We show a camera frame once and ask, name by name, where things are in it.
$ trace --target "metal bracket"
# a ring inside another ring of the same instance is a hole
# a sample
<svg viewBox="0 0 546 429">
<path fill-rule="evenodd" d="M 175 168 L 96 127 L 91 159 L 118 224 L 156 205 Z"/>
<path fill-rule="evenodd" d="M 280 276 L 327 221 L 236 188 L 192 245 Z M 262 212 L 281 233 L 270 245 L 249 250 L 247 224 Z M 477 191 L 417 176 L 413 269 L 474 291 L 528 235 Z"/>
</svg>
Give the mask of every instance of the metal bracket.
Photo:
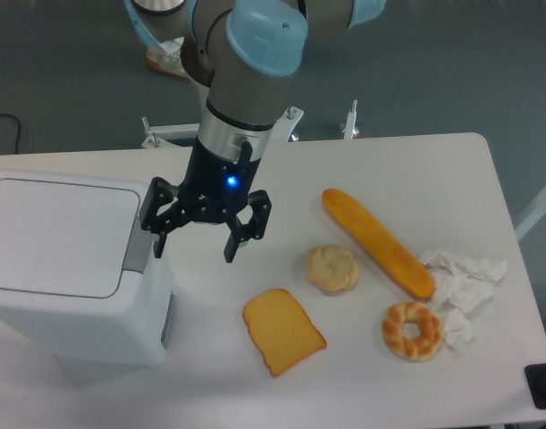
<svg viewBox="0 0 546 429">
<path fill-rule="evenodd" d="M 354 100 L 352 108 L 348 112 L 346 123 L 340 124 L 340 132 L 342 133 L 342 138 L 345 140 L 356 139 L 360 135 L 360 130 L 356 127 L 357 105 L 358 100 Z"/>
</svg>

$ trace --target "gray floor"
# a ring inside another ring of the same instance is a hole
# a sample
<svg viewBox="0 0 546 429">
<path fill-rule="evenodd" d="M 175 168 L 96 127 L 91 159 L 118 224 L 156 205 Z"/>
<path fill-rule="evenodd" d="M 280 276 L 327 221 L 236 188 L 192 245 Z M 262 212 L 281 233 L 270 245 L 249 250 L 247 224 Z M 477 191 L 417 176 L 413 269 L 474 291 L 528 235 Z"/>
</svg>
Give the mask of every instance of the gray floor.
<svg viewBox="0 0 546 429">
<path fill-rule="evenodd" d="M 192 85 L 145 66 L 122 0 L 0 0 L 0 112 L 19 152 L 138 147 L 150 124 L 197 122 Z M 546 1 L 388 0 L 363 27 L 307 42 L 289 103 L 305 140 L 474 131 L 511 217 L 546 183 Z M 0 154 L 14 150 L 0 119 Z M 546 315 L 546 217 L 522 241 Z"/>
</svg>

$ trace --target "toy bread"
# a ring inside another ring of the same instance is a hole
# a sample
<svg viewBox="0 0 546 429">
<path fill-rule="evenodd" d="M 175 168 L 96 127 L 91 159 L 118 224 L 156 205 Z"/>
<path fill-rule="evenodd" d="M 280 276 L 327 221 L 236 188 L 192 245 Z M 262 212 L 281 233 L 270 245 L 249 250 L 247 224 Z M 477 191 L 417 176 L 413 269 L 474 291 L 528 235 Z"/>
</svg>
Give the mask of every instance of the toy bread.
<svg viewBox="0 0 546 429">
<path fill-rule="evenodd" d="M 407 293 L 418 299 L 433 295 L 432 276 L 360 203 L 339 189 L 323 192 L 328 213 L 372 256 Z"/>
<path fill-rule="evenodd" d="M 277 377 L 301 360 L 326 349 L 326 340 L 302 306 L 284 289 L 268 290 L 243 308 L 248 334 Z"/>
</svg>

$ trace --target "blue led light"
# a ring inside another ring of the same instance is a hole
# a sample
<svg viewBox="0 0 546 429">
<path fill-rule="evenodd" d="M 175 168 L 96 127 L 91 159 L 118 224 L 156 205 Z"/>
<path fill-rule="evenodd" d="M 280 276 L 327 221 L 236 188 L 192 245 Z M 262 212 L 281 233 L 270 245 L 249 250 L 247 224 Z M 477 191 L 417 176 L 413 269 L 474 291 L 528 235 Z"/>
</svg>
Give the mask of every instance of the blue led light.
<svg viewBox="0 0 546 429">
<path fill-rule="evenodd" d="M 229 188 L 237 188 L 239 186 L 239 179 L 235 176 L 229 176 L 227 178 L 227 185 L 229 185 Z"/>
</svg>

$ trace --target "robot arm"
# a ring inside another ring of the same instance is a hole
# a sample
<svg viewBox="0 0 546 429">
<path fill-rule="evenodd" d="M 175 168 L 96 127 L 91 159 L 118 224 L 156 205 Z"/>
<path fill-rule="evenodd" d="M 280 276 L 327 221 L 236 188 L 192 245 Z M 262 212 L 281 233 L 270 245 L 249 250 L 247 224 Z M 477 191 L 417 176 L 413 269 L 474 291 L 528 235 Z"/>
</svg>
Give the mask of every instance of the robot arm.
<svg viewBox="0 0 546 429">
<path fill-rule="evenodd" d="M 226 223 L 231 235 L 224 254 L 231 262 L 238 247 L 265 234 L 271 201 L 264 190 L 249 191 L 286 108 L 308 33 L 368 21 L 380 14 L 384 0 L 188 0 L 186 8 L 183 0 L 125 1 L 138 18 L 147 16 L 142 22 L 157 40 L 190 39 L 182 51 L 184 68 L 209 87 L 185 178 L 179 186 L 152 180 L 141 227 L 159 235 L 155 256 L 160 257 L 174 229 L 189 222 Z M 243 224 L 237 214 L 246 206 L 253 215 Z"/>
</svg>

